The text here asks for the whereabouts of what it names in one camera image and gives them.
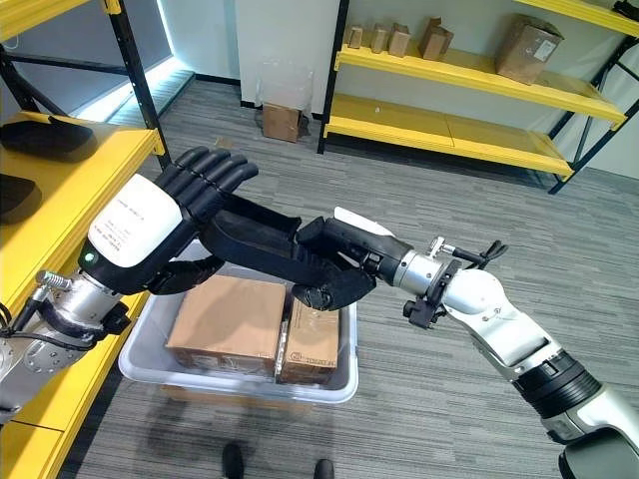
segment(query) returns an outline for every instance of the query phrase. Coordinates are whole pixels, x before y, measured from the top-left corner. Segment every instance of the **plastic bin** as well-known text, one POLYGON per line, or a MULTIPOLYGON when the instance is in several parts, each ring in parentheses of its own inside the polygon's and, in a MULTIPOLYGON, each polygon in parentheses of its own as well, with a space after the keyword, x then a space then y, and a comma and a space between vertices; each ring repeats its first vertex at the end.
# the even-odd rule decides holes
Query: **plastic bin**
MULTIPOLYGON (((208 252, 194 241, 179 259, 199 259, 208 252)), ((282 279, 234 264, 225 264, 218 274, 286 283, 282 279)), ((193 392, 250 396, 264 400, 338 404, 357 391, 356 306, 339 312, 337 369, 326 385, 276 384, 272 378, 190 369, 180 364, 165 345, 185 294, 151 296, 125 343, 118 365, 129 379, 184 387, 193 392)))

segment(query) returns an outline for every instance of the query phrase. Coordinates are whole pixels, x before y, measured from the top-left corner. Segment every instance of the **clear plastic bag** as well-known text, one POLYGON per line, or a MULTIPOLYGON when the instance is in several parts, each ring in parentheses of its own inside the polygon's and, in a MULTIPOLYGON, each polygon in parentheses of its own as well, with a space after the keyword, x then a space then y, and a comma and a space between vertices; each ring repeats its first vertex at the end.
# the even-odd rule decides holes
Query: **clear plastic bag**
POLYGON ((311 115, 313 70, 293 62, 269 60, 262 64, 258 76, 256 107, 270 103, 300 110, 311 115))

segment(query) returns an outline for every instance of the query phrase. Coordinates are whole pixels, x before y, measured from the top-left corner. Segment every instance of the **small cardboard box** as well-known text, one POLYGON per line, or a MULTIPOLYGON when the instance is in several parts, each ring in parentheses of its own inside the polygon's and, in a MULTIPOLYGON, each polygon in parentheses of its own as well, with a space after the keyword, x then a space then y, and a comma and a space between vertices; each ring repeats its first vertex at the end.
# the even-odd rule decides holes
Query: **small cardboard box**
POLYGON ((337 367, 339 311, 293 304, 280 382, 324 384, 337 367))
POLYGON ((370 51, 372 53, 381 53, 388 44, 388 29, 379 23, 375 23, 370 37, 370 51))
POLYGON ((363 29, 359 25, 353 25, 348 31, 348 47, 359 48, 361 47, 361 38, 363 37, 363 29))
POLYGON ((429 18, 426 30, 419 42, 419 53, 424 60, 437 60, 446 53, 450 42, 452 42, 452 32, 441 28, 441 18, 429 18))
POLYGON ((167 342, 187 367, 274 373, 283 284, 213 276, 185 297, 167 342))
POLYGON ((403 57, 408 48, 408 40, 410 40, 408 27, 393 23, 390 31, 390 40, 388 41, 388 54, 395 57, 403 57))
POLYGON ((265 137, 296 143, 299 130, 300 110, 270 103, 264 104, 263 133, 265 137))
POLYGON ((563 40, 550 23, 519 15, 503 40, 497 57, 497 74, 530 85, 543 71, 548 59, 563 40))

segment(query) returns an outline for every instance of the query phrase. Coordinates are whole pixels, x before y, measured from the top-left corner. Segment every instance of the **yellow shelf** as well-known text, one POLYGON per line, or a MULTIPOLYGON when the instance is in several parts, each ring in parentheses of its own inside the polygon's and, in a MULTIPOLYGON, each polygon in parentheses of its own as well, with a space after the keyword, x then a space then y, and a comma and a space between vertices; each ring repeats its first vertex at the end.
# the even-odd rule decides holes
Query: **yellow shelf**
POLYGON ((572 170, 547 135, 335 94, 324 135, 338 133, 379 142, 477 158, 567 177, 572 170))
POLYGON ((60 431, 44 427, 9 422, 2 428, 0 436, 0 474, 3 479, 39 479, 49 469, 51 455, 62 437, 60 431))
MULTIPOLYGON (((147 293, 140 293, 123 299, 129 306, 128 315, 132 321, 137 319, 147 297, 147 293)), ((129 331, 130 328, 119 336, 109 335, 100 341, 77 363, 54 376, 15 417, 15 421, 60 433, 55 445, 41 448, 38 452, 49 457, 40 475, 15 477, 56 477, 129 331)), ((26 461, 28 458, 25 456, 15 467, 24 467, 23 462, 26 461)))
POLYGON ((611 121, 613 129, 626 119, 623 112, 588 82, 543 72, 536 83, 524 85, 497 75, 492 58, 459 50, 449 50, 441 61, 432 61, 419 57, 414 42, 410 42, 403 58, 389 55, 386 51, 375 54, 368 47, 355 49, 343 44, 335 58, 335 69, 338 70, 341 64, 447 83, 582 113, 611 121))
POLYGON ((89 0, 0 0, 0 42, 89 0))
POLYGON ((519 3, 532 5, 567 17, 594 23, 600 27, 639 37, 639 22, 613 12, 609 8, 595 5, 582 0, 515 0, 519 3))
MULTIPOLYGON (((46 118, 21 113, 14 120, 46 118)), ((14 314, 30 293, 35 273, 59 270, 83 241, 95 214, 151 153, 162 153, 155 130, 66 120, 92 128, 99 142, 92 157, 61 163, 0 147, 2 173, 33 180, 43 195, 33 216, 0 227, 0 300, 14 314)))

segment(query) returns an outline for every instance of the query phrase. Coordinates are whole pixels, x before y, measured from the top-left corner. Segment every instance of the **robotic hand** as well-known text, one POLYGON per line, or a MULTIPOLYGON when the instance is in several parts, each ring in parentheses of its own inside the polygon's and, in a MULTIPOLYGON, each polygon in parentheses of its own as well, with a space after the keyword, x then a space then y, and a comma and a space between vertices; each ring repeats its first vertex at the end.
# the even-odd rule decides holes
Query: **robotic hand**
POLYGON ((70 278, 39 274, 40 285, 0 331, 0 425, 96 341, 124 330, 123 294, 184 291, 227 260, 292 281, 294 294, 317 309, 346 306, 377 279, 414 294, 403 311, 410 323, 428 329, 444 315, 460 323, 538 412, 551 439, 567 445, 559 459, 564 478, 639 477, 639 416, 510 304, 483 270, 506 246, 496 241, 475 254, 437 238, 423 254, 339 208, 334 218, 300 229, 300 219, 233 195, 257 172, 244 157, 196 148, 155 184, 133 177, 91 224, 80 269, 70 278), (194 238, 214 255, 170 261, 194 238), (442 253, 471 265, 444 263, 442 253))
POLYGON ((258 168, 243 156, 189 150, 155 183, 133 176, 91 223, 69 278, 49 271, 11 322, 0 330, 0 425, 57 372, 107 334, 129 324, 124 294, 185 290, 224 262, 169 262, 205 227, 241 182, 258 168))

